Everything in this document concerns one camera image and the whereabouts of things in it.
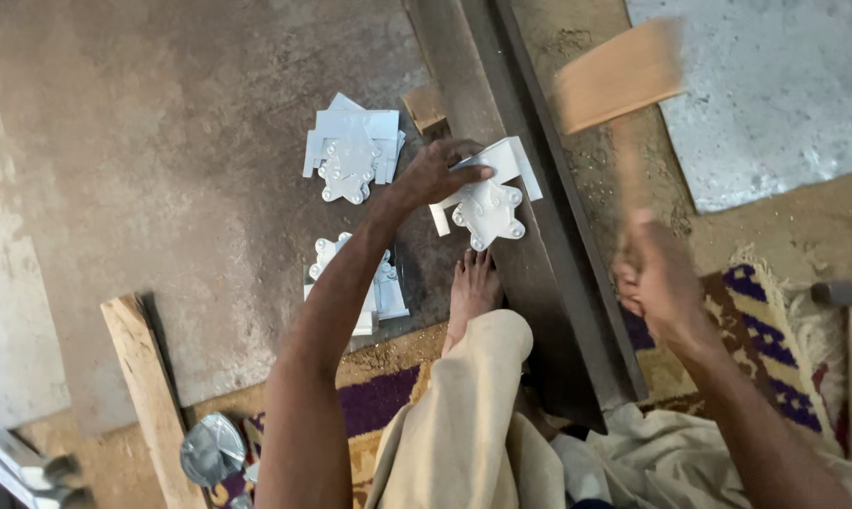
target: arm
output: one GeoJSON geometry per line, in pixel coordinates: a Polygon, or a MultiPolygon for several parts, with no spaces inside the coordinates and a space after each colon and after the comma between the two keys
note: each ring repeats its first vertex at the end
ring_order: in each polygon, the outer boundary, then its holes
{"type": "Polygon", "coordinates": [[[448,171],[480,148],[437,141],[421,149],[316,281],[265,385],[256,507],[352,506],[347,434],[334,388],[341,354],[382,255],[410,212],[493,174],[480,166],[448,171]]]}
{"type": "Polygon", "coordinates": [[[706,316],[687,252],[647,211],[630,221],[636,251],[615,261],[621,300],[675,353],[705,398],[753,507],[850,507],[852,498],[727,353],[706,316]]]}

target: hand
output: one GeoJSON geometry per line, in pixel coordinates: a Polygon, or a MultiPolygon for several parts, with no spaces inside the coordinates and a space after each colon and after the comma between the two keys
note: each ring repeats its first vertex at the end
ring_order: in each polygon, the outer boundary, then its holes
{"type": "Polygon", "coordinates": [[[495,175],[494,169],[482,165],[448,171],[465,157],[482,149],[483,146],[473,140],[433,141],[420,149],[389,190],[410,208],[441,202],[464,184],[495,175]]]}
{"type": "Polygon", "coordinates": [[[704,310],[689,253],[648,210],[629,218],[626,242],[613,265],[621,303],[646,320],[653,338],[678,354],[715,345],[718,335],[704,310]]]}

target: beige clothing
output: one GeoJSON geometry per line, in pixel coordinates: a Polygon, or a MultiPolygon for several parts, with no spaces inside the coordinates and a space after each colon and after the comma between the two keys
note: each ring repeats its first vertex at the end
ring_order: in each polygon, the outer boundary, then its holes
{"type": "MultiPolygon", "coordinates": [[[[552,444],[513,412],[533,334],[518,314],[471,320],[432,367],[417,405],[382,434],[366,507],[564,508],[601,498],[624,507],[749,507],[713,422],[634,405],[608,415],[610,433],[552,444]]],[[[852,493],[852,464],[826,458],[852,493]]]]}

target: concrete floor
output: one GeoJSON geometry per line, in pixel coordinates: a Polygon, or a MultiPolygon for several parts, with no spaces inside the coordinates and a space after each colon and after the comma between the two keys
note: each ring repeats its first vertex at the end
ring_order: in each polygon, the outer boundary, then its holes
{"type": "MultiPolygon", "coordinates": [[[[563,64],[629,27],[621,0],[513,3],[546,93],[551,90],[554,73],[563,64]]],[[[646,147],[643,164],[656,212],[676,236],[687,240],[699,272],[723,267],[739,247],[754,244],[755,251],[781,278],[810,283],[818,279],[852,279],[852,176],[724,213],[699,216],[693,211],[658,109],[639,112],[637,124],[646,147]]],[[[608,262],[614,254],[620,224],[610,133],[600,127],[567,137],[563,142],[596,242],[608,262]]],[[[434,328],[411,334],[381,345],[375,352],[393,349],[406,355],[434,355],[442,332],[434,328]]],[[[365,372],[372,354],[354,354],[342,366],[341,376],[365,372]]],[[[201,416],[213,410],[231,410],[237,415],[255,412],[262,406],[260,394],[260,387],[250,387],[196,405],[188,413],[201,416]]],[[[84,469],[84,478],[100,506],[163,506],[137,427],[118,430],[101,440],[80,440],[70,414],[63,412],[25,428],[24,434],[53,452],[76,450],[93,458],[90,468],[84,469]],[[110,465],[118,467],[111,469],[107,467],[110,465]]]]}

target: wooden block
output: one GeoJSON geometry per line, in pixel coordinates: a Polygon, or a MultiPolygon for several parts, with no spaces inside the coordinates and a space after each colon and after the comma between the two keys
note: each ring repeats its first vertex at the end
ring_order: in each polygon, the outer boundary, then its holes
{"type": "Polygon", "coordinates": [[[565,65],[556,83],[564,134],[679,94],[678,34],[676,18],[649,20],[565,65]]]}
{"type": "Polygon", "coordinates": [[[431,83],[420,85],[404,94],[404,105],[421,135],[429,136],[447,127],[445,108],[441,105],[438,90],[431,83]]]}
{"type": "Polygon", "coordinates": [[[184,440],[184,423],[140,298],[136,294],[124,295],[100,307],[165,503],[170,509],[207,507],[202,489],[188,480],[181,469],[179,450],[184,440]]]}

